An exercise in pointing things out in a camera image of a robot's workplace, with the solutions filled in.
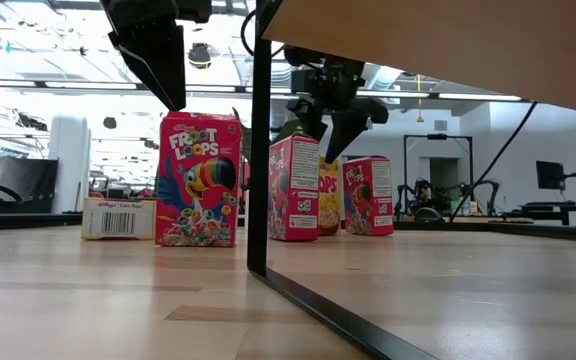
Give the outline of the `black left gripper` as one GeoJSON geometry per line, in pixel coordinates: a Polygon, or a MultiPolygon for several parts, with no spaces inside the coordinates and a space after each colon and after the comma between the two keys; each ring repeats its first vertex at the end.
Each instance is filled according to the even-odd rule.
{"type": "Polygon", "coordinates": [[[186,107],[183,27],[159,21],[206,23],[211,0],[101,0],[115,32],[112,45],[169,111],[186,107]]]}

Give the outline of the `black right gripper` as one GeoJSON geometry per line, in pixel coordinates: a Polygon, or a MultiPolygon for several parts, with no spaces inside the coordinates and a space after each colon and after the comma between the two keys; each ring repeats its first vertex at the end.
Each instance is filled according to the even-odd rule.
{"type": "Polygon", "coordinates": [[[365,130],[368,122],[385,124],[389,112],[376,98],[355,98],[365,84],[364,62],[327,57],[300,64],[291,75],[291,92],[304,98],[289,100],[287,109],[298,119],[304,133],[321,140],[327,125],[320,108],[348,108],[332,114],[332,133],[325,162],[332,163],[365,130]]]}

